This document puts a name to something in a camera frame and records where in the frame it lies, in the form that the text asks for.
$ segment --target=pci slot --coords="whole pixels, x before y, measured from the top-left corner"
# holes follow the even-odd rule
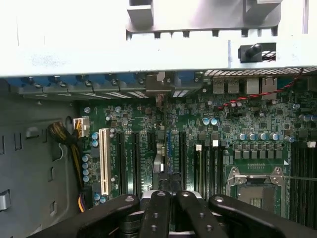
[[[125,149],[124,149],[124,133],[118,132],[117,138],[117,158],[119,160],[119,180],[120,180],[120,194],[127,193],[127,182],[126,182],[126,163],[125,163]]]
[[[101,194],[109,195],[111,191],[111,161],[110,161],[110,129],[99,130]]]
[[[140,134],[132,133],[133,193],[141,197]]]
[[[186,132],[179,132],[179,163],[180,163],[180,172],[182,176],[182,188],[183,190],[187,189],[186,186]]]
[[[217,149],[217,193],[222,194],[222,189],[224,185],[223,177],[223,150],[222,147]]]
[[[209,190],[210,190],[210,196],[213,196],[216,194],[216,149],[212,147],[210,149],[209,167],[210,167]]]

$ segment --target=ventilation grille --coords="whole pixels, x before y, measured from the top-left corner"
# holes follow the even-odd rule
[[[267,75],[294,75],[298,74],[301,67],[298,68],[265,68],[265,69],[242,69],[242,70],[208,70],[205,76],[267,76]],[[304,68],[303,73],[317,71],[317,67]]]

